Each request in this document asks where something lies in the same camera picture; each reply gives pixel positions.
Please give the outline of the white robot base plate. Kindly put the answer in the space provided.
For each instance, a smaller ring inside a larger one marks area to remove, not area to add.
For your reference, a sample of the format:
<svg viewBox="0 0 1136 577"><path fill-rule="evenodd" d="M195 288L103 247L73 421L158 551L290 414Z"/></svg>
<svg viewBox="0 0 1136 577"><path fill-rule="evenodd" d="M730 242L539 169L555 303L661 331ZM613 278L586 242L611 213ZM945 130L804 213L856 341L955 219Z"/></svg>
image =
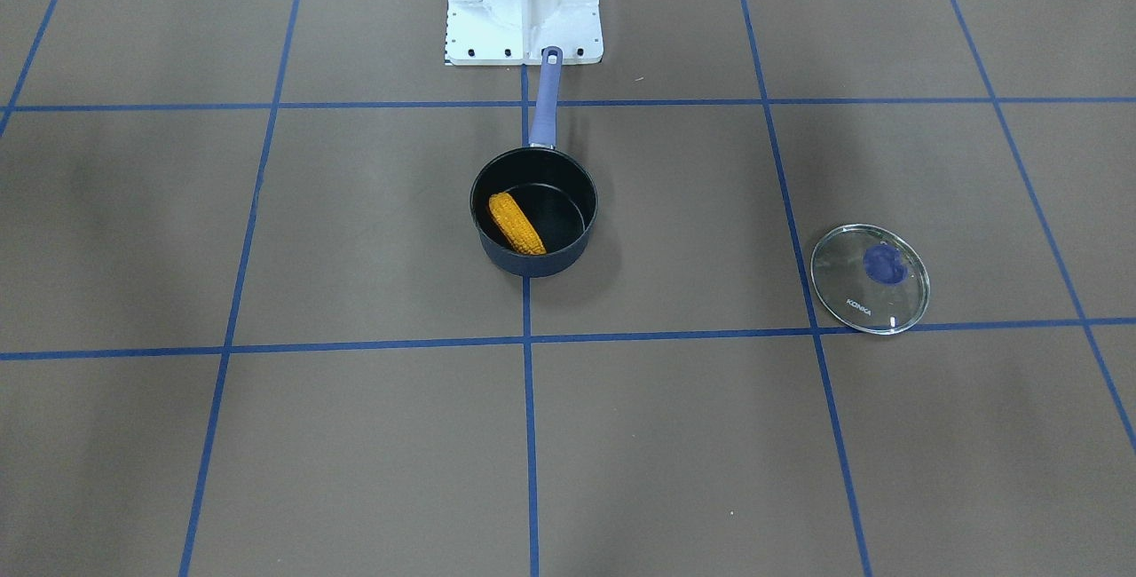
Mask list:
<svg viewBox="0 0 1136 577"><path fill-rule="evenodd" d="M549 45L568 65L601 62L600 0L446 0L446 64L538 65Z"/></svg>

